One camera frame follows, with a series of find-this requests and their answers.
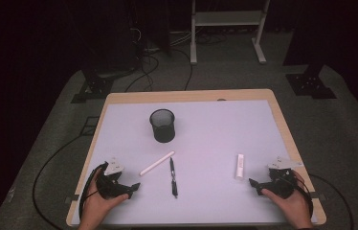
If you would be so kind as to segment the white glue stick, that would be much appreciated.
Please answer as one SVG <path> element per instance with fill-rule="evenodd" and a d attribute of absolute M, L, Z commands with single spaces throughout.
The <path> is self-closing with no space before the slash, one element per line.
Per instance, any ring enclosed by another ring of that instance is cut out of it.
<path fill-rule="evenodd" d="M 236 159 L 235 178 L 242 179 L 244 177 L 244 155 L 239 154 Z"/>

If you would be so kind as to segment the black pen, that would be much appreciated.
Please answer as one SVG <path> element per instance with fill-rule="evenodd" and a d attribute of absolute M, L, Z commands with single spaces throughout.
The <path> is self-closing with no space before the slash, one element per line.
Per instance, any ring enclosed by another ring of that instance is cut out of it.
<path fill-rule="evenodd" d="M 173 159 L 169 158 L 169 166 L 170 166 L 170 174 L 171 174 L 171 189 L 172 194 L 175 198 L 178 197 L 178 189 L 177 189 L 177 183 L 176 183 L 176 174 L 174 169 L 174 162 Z"/>

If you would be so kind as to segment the white pen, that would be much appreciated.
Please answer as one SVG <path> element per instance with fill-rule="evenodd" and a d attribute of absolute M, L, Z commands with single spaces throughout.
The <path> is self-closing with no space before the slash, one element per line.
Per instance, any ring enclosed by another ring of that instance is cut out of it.
<path fill-rule="evenodd" d="M 160 159 L 156 160 L 155 162 L 153 162 L 151 165 L 149 165 L 148 167 L 146 167 L 144 170 L 142 170 L 139 173 L 139 176 L 143 176 L 146 173 L 150 172 L 151 170 L 153 170 L 154 168 L 156 168 L 157 166 L 159 166 L 162 162 L 164 162 L 165 160 L 169 159 L 172 155 L 175 154 L 175 151 L 170 151 L 169 153 L 167 153 L 166 155 L 164 155 L 163 157 L 161 157 Z"/>

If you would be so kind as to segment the black stand base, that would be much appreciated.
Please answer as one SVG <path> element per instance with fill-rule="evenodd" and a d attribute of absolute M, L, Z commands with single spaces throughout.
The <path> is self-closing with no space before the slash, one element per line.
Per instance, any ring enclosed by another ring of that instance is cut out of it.
<path fill-rule="evenodd" d="M 72 99 L 72 104 L 83 104 L 87 100 L 105 99 L 110 93 L 113 81 L 100 77 L 93 69 L 83 69 L 85 81 Z"/>
<path fill-rule="evenodd" d="M 333 91 L 320 79 L 322 64 L 309 64 L 303 73 L 287 74 L 286 78 L 297 96 L 313 99 L 335 99 Z"/>

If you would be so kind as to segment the person's right hand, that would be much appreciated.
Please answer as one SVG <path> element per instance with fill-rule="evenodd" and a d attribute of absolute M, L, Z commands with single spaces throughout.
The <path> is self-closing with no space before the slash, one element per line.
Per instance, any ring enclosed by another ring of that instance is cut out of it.
<path fill-rule="evenodd" d="M 295 230 L 308 230 L 314 227 L 311 221 L 309 204 L 306 201 L 304 192 L 304 180 L 294 171 L 297 178 L 298 190 L 294 190 L 293 194 L 288 198 L 281 198 L 267 189 L 261 192 L 272 200 L 282 211 L 284 217 Z"/>

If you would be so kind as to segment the person's left hand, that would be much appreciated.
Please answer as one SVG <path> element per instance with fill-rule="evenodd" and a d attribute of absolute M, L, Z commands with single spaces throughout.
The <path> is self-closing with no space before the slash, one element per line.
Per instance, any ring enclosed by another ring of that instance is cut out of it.
<path fill-rule="evenodd" d="M 87 189 L 87 198 L 83 204 L 82 215 L 78 230 L 96 230 L 108 213 L 119 204 L 128 199 L 128 195 L 119 195 L 111 199 L 104 199 L 99 193 L 96 185 L 97 170 Z"/>

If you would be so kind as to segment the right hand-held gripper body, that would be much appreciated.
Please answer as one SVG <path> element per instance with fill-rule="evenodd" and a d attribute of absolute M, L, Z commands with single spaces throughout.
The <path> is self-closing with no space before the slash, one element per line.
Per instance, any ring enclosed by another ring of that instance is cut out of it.
<path fill-rule="evenodd" d="M 302 167 L 303 162 L 278 157 L 273 163 L 267 165 L 270 182 L 264 188 L 282 198 L 288 198 L 293 194 L 298 185 L 297 178 L 293 173 L 296 167 Z"/>

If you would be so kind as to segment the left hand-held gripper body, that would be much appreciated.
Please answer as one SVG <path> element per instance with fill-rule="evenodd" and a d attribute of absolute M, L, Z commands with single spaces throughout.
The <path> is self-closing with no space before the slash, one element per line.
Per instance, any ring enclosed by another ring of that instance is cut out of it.
<path fill-rule="evenodd" d="M 124 186 L 118 182 L 122 172 L 123 166 L 115 158 L 101 165 L 96 185 L 98 192 L 104 199 L 110 199 L 126 193 Z"/>

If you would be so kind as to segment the black mesh pen holder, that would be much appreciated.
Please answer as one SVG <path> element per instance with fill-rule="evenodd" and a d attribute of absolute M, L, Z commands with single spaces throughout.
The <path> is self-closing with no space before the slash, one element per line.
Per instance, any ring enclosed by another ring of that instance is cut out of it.
<path fill-rule="evenodd" d="M 149 117 L 153 135 L 157 142 L 168 143 L 175 137 L 174 114 L 168 109 L 157 109 Z"/>

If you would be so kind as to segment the white table mat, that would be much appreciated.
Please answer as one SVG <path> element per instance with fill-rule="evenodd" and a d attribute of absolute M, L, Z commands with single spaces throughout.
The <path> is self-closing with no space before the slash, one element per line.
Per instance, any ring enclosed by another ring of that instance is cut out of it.
<path fill-rule="evenodd" d="M 131 199 L 114 208 L 111 226 L 282 224 L 279 208 L 257 194 L 249 178 L 267 182 L 269 163 L 288 152 L 266 101 L 165 103 L 175 116 L 175 137 L 155 140 L 149 122 L 157 103 L 110 104 L 97 130 L 88 167 L 115 158 L 120 183 L 141 183 Z M 169 159 L 139 173 L 170 151 L 178 197 L 171 189 Z M 244 155 L 244 177 L 235 178 Z"/>

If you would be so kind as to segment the white metal stand frame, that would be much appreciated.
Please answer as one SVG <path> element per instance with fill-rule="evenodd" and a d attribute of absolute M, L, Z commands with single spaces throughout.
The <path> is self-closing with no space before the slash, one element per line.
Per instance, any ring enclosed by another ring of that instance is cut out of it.
<path fill-rule="evenodd" d="M 266 17 L 271 0 L 264 0 L 259 11 L 197 11 L 196 0 L 192 0 L 190 24 L 190 63 L 197 63 L 196 29 L 200 27 L 226 27 L 226 26 L 257 26 L 256 36 L 252 43 L 260 64 L 267 62 L 260 46 Z"/>

